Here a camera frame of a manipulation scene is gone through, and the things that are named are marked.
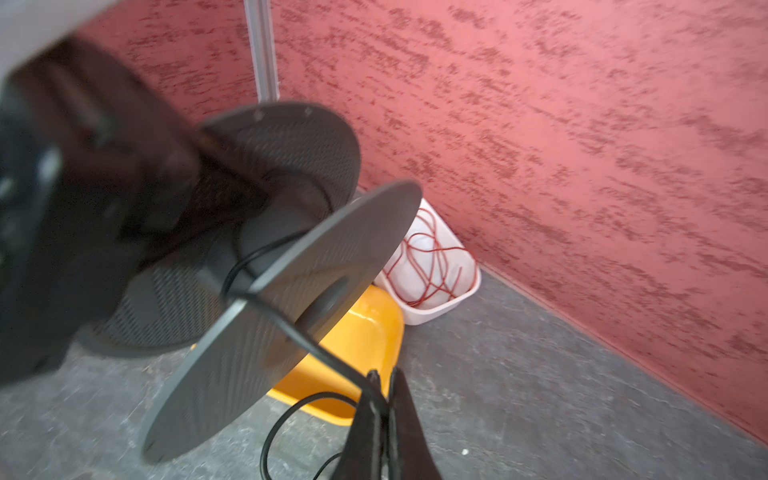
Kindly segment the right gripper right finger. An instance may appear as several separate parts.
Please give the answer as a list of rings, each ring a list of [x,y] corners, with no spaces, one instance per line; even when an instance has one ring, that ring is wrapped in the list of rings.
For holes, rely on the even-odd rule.
[[[404,372],[390,377],[386,453],[392,480],[442,480],[430,453]]]

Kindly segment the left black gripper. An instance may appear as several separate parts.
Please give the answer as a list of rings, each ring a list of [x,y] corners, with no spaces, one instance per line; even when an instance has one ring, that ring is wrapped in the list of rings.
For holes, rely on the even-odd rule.
[[[68,37],[1,93],[1,382],[57,370],[142,270],[264,205],[260,173]]]

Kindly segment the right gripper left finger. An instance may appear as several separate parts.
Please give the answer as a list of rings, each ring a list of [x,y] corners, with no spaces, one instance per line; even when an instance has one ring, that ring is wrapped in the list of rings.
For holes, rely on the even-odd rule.
[[[376,370],[366,375],[353,423],[341,456],[333,471],[333,480],[379,480],[382,477],[383,433],[386,398],[381,391],[381,377]]]

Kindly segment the dark grey cable spool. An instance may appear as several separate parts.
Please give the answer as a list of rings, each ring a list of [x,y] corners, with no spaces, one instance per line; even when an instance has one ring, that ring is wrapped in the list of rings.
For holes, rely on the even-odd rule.
[[[289,303],[306,301],[338,280],[352,297],[369,287],[422,199],[419,185],[409,180],[359,194],[357,137],[340,115],[318,104],[243,107],[209,120],[204,129],[230,142],[236,157],[260,173],[263,207],[139,273],[116,310],[79,336],[85,348],[115,357],[188,350],[141,427],[141,456],[150,464],[184,455],[222,430],[193,434],[175,410],[175,393],[205,336],[213,335],[236,300],[262,308],[285,334],[287,324],[298,330],[286,314]]]

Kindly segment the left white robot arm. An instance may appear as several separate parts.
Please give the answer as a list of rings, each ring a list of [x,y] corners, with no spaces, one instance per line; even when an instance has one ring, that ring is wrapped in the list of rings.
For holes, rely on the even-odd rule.
[[[80,38],[104,1],[1,5],[1,382],[54,371],[137,273],[261,210],[266,187]]]

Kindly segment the yellow plastic tray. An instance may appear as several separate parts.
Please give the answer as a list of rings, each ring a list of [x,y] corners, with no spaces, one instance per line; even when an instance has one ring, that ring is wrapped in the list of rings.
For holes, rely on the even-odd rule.
[[[386,376],[399,358],[404,320],[382,289],[349,296],[338,280],[286,314],[298,330],[361,374]],[[291,405],[321,392],[353,400],[361,391],[294,343],[252,302],[236,300],[205,336],[177,384],[176,412],[197,436],[211,436],[263,397]]]

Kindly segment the left aluminium corner post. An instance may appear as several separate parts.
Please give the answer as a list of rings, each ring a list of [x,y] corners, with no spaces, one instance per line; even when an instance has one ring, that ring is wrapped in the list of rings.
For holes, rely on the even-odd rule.
[[[271,1],[245,0],[243,4],[258,101],[278,101],[280,91]]]

